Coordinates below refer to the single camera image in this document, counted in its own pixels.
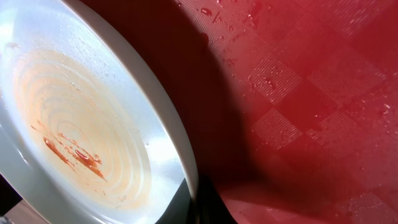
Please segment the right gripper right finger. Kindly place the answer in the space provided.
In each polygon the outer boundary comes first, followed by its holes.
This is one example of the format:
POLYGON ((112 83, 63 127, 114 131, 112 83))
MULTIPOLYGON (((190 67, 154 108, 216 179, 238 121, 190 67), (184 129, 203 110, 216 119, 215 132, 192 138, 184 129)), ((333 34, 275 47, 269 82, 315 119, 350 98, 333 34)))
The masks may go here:
POLYGON ((197 194, 199 224, 237 224, 208 177, 200 177, 197 194))

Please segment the white plate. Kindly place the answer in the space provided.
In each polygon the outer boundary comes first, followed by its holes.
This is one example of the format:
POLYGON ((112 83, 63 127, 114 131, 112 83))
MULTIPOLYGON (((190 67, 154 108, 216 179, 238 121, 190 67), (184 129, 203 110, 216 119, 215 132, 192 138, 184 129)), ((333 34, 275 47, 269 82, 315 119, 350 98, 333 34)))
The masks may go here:
POLYGON ((129 42, 80 1, 1 2, 1 174, 49 223, 156 223, 198 172, 129 42))

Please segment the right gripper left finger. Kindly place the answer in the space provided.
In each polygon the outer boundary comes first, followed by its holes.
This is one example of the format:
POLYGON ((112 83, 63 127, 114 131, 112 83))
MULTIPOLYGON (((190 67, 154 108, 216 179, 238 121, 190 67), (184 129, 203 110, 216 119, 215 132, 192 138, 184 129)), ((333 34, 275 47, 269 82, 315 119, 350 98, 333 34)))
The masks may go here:
POLYGON ((192 222, 191 196, 184 179, 163 215, 155 224, 189 224, 192 222))

